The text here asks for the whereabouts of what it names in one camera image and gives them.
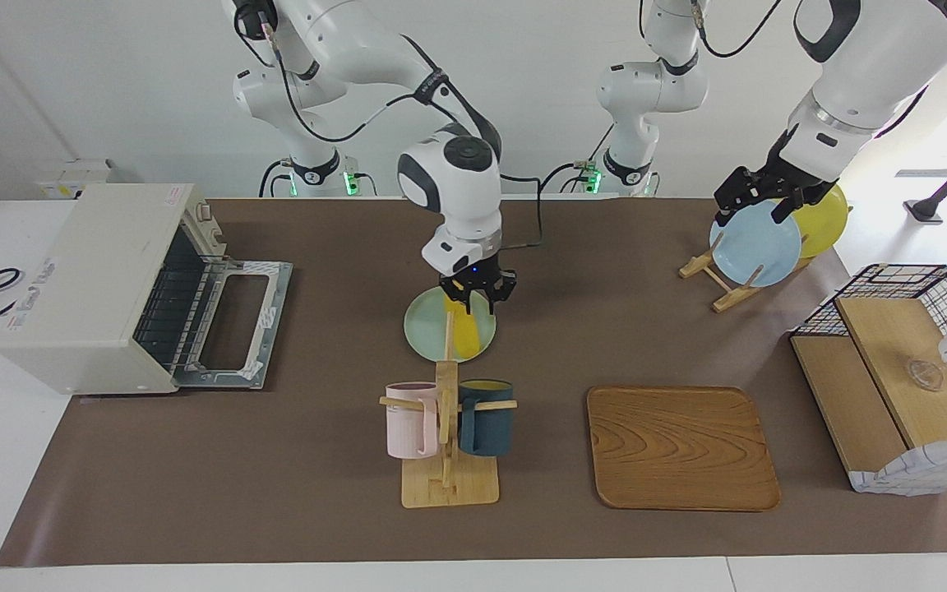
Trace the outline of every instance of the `wooden board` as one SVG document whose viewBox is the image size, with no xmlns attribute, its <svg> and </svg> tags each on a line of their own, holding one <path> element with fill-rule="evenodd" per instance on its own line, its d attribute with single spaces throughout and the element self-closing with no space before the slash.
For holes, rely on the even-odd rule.
<svg viewBox="0 0 947 592">
<path fill-rule="evenodd" d="M 876 472 L 905 453 L 905 441 L 853 340 L 792 337 L 792 347 L 847 471 Z"/>
<path fill-rule="evenodd" d="M 401 505 L 407 509 L 438 506 L 477 506 L 499 502 L 499 469 L 495 457 L 451 457 L 452 487 L 445 488 L 442 458 L 406 460 L 401 469 Z"/>
<path fill-rule="evenodd" d="M 781 502 L 758 411 L 739 389 L 597 386 L 587 414 L 606 506 L 763 512 Z"/>
<path fill-rule="evenodd" d="M 912 299 L 841 298 L 838 311 L 849 327 L 890 415 L 909 447 L 947 441 L 947 366 L 937 345 L 942 333 L 923 303 Z M 921 389 L 907 363 L 923 359 L 943 368 L 942 391 Z"/>
</svg>

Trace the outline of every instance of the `pink mug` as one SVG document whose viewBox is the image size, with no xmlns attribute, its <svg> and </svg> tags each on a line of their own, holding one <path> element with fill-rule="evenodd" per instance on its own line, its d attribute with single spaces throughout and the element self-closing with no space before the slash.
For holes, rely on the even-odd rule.
<svg viewBox="0 0 947 592">
<path fill-rule="evenodd" d="M 423 411 L 386 406 L 386 452 L 394 458 L 436 456 L 437 385 L 432 382 L 398 382 L 386 387 L 395 400 L 421 402 Z"/>
</svg>

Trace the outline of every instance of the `light blue plate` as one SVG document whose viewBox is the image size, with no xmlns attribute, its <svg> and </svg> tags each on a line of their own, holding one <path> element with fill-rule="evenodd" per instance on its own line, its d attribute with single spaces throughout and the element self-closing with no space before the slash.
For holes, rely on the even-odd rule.
<svg viewBox="0 0 947 592">
<path fill-rule="evenodd" d="M 473 293 L 473 298 L 470 299 L 470 311 L 474 321 L 477 322 L 481 351 L 469 358 L 455 356 L 455 361 L 458 363 L 481 355 L 496 337 L 496 318 L 488 314 L 488 299 L 480 292 Z M 409 310 L 404 314 L 404 336 L 407 337 L 411 349 L 414 349 L 418 355 L 429 361 L 443 361 L 446 323 L 443 289 L 428 289 L 411 301 Z"/>
<path fill-rule="evenodd" d="M 772 201 L 763 201 L 734 214 L 724 229 L 718 222 L 711 225 L 708 246 L 714 244 L 718 234 L 723 234 L 722 242 L 714 250 L 714 263 L 737 284 L 744 285 L 755 270 L 763 266 L 751 286 L 765 288 L 784 280 L 799 265 L 799 222 L 789 216 L 781 224 L 775 224 L 774 207 L 777 205 Z"/>
</svg>

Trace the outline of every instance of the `wire basket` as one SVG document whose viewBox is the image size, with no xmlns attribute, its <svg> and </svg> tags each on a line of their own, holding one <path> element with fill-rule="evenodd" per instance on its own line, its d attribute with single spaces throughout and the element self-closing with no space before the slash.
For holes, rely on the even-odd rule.
<svg viewBox="0 0 947 592">
<path fill-rule="evenodd" d="M 839 298 L 915 298 L 927 308 L 940 332 L 947 335 L 947 266 L 865 267 L 792 331 L 792 336 L 848 336 L 849 329 L 835 307 Z"/>
</svg>

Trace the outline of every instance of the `mug handle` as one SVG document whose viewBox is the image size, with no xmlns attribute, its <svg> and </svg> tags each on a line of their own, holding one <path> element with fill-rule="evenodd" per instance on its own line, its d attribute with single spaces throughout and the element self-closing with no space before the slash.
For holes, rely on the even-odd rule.
<svg viewBox="0 0 947 592">
<path fill-rule="evenodd" d="M 418 447 L 418 454 L 426 454 L 429 442 L 437 443 L 437 405 L 433 405 L 433 412 L 429 411 L 429 402 L 420 400 L 422 404 L 422 445 Z"/>
<path fill-rule="evenodd" d="M 473 397 L 466 398 L 463 400 L 463 413 L 462 413 L 462 433 L 460 434 L 459 443 L 460 447 L 464 450 L 469 450 L 471 453 L 477 452 L 476 447 L 474 447 L 474 425 L 477 423 L 477 412 L 474 411 L 478 401 Z"/>
</svg>

